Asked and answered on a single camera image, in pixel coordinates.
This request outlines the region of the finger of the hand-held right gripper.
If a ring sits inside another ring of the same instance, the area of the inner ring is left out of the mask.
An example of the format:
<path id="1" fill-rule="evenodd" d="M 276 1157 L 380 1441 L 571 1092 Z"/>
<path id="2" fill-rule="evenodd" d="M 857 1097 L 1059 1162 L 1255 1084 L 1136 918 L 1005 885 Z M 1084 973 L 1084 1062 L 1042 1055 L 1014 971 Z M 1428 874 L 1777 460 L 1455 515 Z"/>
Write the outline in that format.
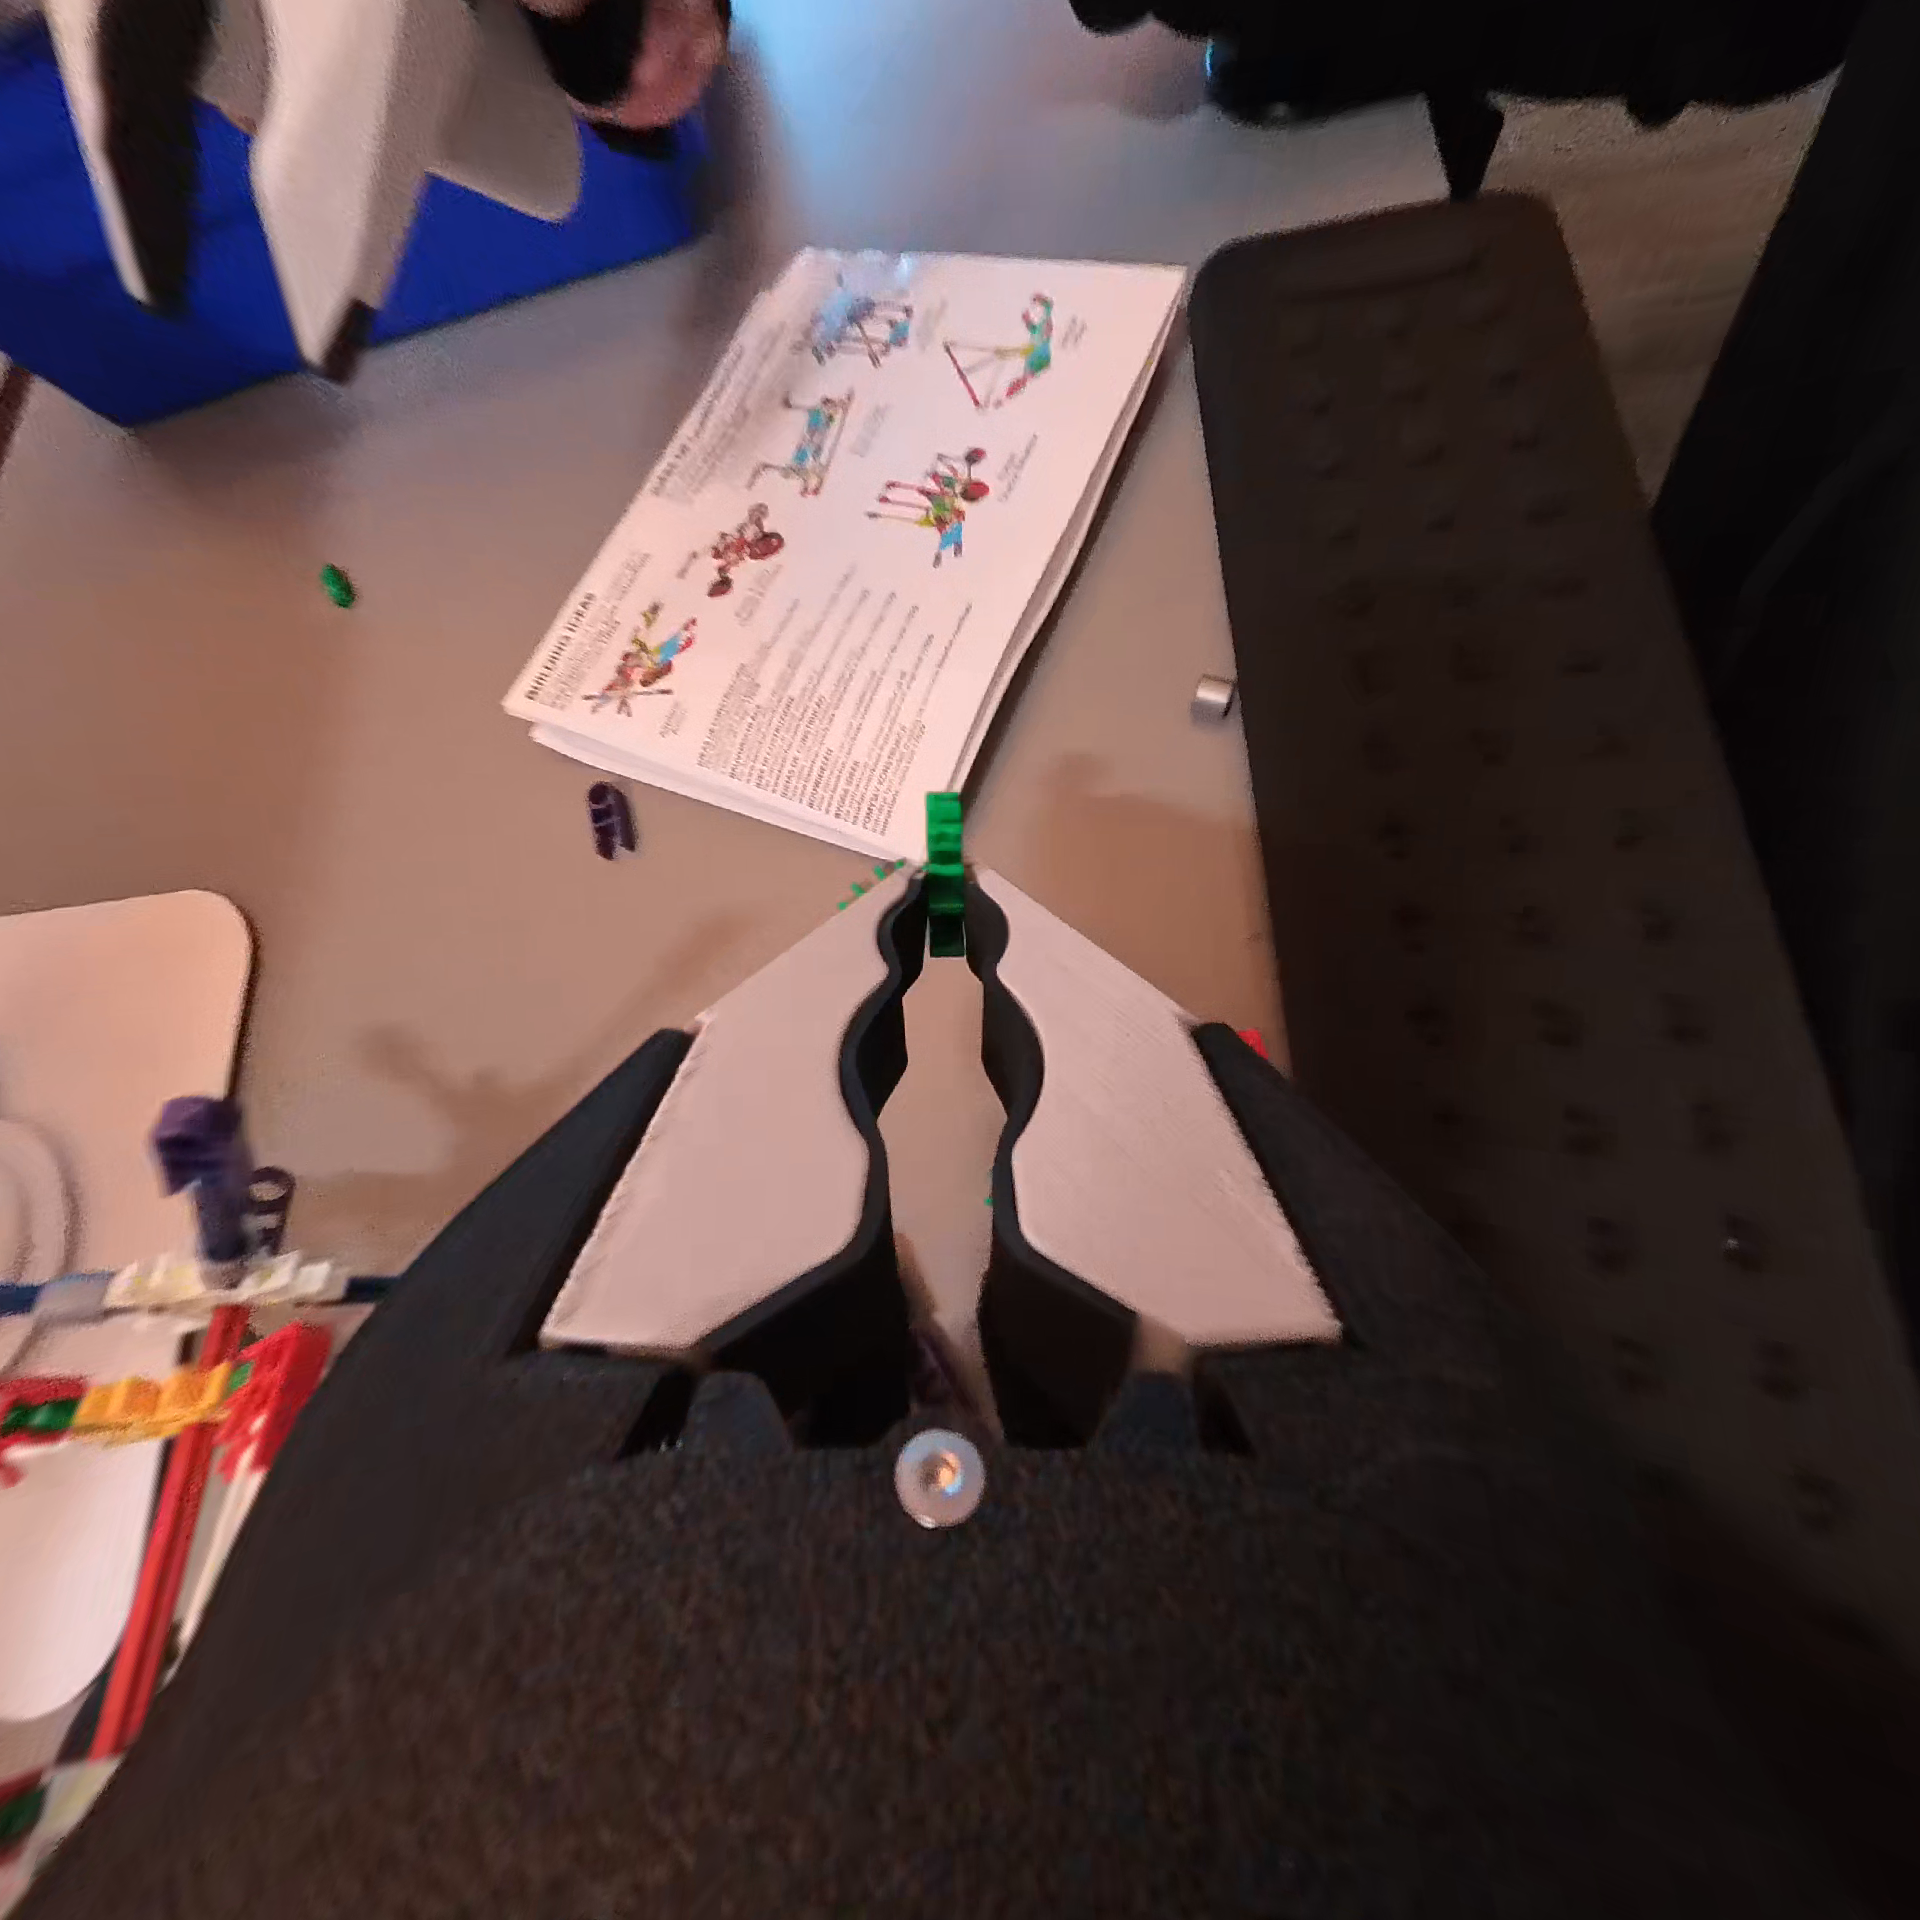
<path id="1" fill-rule="evenodd" d="M 197 252 L 200 0 L 49 0 L 70 121 L 124 291 L 173 320 Z"/>
<path id="2" fill-rule="evenodd" d="M 583 192 L 576 113 L 511 0 L 220 0 L 200 97 L 251 131 L 251 192 L 304 365 L 351 371 L 429 184 L 534 223 Z"/>

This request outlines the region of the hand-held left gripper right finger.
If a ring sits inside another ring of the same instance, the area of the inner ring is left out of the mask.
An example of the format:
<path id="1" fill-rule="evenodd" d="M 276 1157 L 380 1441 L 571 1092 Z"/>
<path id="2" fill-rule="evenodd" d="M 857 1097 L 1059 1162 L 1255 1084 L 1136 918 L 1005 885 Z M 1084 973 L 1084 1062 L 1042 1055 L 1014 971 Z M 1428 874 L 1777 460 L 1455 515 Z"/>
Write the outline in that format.
<path id="1" fill-rule="evenodd" d="M 1084 1451 L 1130 1370 L 1337 1347 L 1344 1318 L 1215 1055 L 1282 1079 L 1233 1031 L 1008 879 L 969 880 L 980 1062 L 1000 1097 L 977 1336 L 1008 1444 Z"/>

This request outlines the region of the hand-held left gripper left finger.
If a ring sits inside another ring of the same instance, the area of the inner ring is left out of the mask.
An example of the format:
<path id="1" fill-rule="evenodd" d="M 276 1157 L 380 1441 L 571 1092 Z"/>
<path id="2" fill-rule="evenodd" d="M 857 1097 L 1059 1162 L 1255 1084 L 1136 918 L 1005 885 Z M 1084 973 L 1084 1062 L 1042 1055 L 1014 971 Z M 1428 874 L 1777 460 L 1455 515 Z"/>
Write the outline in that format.
<path id="1" fill-rule="evenodd" d="M 540 1344 L 764 1381 L 816 1444 L 905 1417 L 918 1355 L 877 1112 L 905 1071 L 921 874 L 722 997 L 587 1232 Z"/>

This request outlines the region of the colourful construction toy plane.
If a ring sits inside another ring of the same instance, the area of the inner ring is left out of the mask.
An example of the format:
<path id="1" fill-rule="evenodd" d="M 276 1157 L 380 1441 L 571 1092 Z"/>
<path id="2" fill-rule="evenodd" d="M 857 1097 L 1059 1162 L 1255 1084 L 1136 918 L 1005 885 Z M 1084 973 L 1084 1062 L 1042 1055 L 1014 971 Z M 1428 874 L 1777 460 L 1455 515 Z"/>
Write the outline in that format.
<path id="1" fill-rule="evenodd" d="M 81 1198 L 7 1120 L 7 1905 L 99 1805 L 197 1643 L 301 1409 L 391 1286 L 285 1244 L 301 1183 L 230 1097 L 151 1125 L 186 1256 L 60 1270 Z"/>

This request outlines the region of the person's right hand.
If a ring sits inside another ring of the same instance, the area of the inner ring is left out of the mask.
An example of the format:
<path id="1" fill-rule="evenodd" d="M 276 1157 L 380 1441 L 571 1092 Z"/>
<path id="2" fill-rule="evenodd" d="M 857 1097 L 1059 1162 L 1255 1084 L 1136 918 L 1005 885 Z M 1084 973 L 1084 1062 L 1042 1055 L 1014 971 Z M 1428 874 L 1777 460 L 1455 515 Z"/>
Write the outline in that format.
<path id="1" fill-rule="evenodd" d="M 648 0 L 622 93 L 591 107 L 618 131 L 665 131 L 703 107 L 732 56 L 732 0 Z"/>

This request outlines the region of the blue plastic bin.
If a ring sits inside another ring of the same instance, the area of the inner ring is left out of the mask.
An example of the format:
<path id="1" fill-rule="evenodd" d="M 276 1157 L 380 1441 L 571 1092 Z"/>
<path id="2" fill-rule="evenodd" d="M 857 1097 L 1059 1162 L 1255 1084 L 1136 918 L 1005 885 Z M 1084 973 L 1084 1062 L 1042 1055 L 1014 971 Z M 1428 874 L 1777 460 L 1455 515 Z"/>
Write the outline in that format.
<path id="1" fill-rule="evenodd" d="M 197 107 L 197 267 L 175 320 L 130 299 L 45 26 L 0 56 L 0 349 L 83 411 L 148 427 L 304 369 L 251 198 L 251 131 Z M 579 137 L 579 208 L 547 225 L 431 175 L 367 342 L 465 323 L 694 235 L 703 121 L 665 157 Z"/>

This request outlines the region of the black perforated pad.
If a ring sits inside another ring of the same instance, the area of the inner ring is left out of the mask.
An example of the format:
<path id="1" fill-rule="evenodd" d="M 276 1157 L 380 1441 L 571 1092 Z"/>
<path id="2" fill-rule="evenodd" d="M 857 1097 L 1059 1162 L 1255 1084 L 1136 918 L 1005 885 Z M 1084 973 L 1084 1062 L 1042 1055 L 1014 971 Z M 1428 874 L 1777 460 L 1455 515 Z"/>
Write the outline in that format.
<path id="1" fill-rule="evenodd" d="M 1798 1778 L 1915 1794 L 1915 1369 L 1543 200 L 1191 283 L 1299 1089 L 1553 1333 Z"/>

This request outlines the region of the toy instruction booklet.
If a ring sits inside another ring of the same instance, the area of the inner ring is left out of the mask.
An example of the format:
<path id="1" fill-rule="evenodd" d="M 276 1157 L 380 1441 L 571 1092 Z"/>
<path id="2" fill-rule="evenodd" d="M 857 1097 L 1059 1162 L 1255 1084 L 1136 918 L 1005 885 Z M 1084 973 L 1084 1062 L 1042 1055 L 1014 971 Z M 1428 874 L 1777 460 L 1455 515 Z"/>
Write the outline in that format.
<path id="1" fill-rule="evenodd" d="M 534 744 L 926 857 L 1114 487 L 1179 267 L 801 252 L 504 693 Z"/>

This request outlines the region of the wooden and white book stand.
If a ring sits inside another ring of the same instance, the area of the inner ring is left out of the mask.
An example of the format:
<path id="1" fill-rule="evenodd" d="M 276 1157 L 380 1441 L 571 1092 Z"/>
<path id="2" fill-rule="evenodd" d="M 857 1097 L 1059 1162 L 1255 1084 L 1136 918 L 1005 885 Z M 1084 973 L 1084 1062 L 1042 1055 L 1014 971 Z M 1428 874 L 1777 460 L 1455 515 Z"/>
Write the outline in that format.
<path id="1" fill-rule="evenodd" d="M 191 1256 L 163 1193 L 173 1097 L 225 1097 L 253 935 L 211 890 L 7 918 L 7 1286 Z M 60 1747 L 111 1664 L 148 1565 L 169 1444 L 22 1451 L 0 1500 L 7 1739 Z"/>

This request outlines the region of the black office chair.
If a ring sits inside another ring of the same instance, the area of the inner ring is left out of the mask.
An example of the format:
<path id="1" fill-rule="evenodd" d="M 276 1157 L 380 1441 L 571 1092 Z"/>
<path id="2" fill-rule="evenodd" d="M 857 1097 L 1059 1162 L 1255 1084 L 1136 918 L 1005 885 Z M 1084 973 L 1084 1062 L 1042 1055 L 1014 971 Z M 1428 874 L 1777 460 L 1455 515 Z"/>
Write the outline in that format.
<path id="1" fill-rule="evenodd" d="M 1855 0 L 1073 0 L 1089 35 L 1166 26 L 1204 48 L 1212 102 L 1324 121 L 1428 102 L 1450 200 L 1477 200 L 1504 102 L 1615 102 L 1637 127 L 1762 107 L 1826 78 Z"/>

